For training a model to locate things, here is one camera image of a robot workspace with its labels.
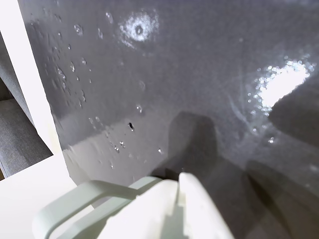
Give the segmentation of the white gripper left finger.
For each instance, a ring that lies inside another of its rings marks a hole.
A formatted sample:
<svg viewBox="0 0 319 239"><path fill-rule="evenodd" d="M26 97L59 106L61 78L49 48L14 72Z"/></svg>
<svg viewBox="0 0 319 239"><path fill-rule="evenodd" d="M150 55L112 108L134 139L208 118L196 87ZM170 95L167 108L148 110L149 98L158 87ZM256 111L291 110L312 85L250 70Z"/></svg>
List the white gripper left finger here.
<svg viewBox="0 0 319 239"><path fill-rule="evenodd" d="M37 239L177 239L179 183L144 177L129 187L85 182L42 208Z"/></svg>

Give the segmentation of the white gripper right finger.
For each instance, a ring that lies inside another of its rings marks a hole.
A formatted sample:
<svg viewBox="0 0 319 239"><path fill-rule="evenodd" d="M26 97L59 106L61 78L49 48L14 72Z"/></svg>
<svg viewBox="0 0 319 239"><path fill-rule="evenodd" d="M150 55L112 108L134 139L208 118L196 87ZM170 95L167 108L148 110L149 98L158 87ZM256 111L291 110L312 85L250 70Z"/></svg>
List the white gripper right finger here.
<svg viewBox="0 0 319 239"><path fill-rule="evenodd" d="M180 173L172 200L173 239L233 239L230 228L200 181Z"/></svg>

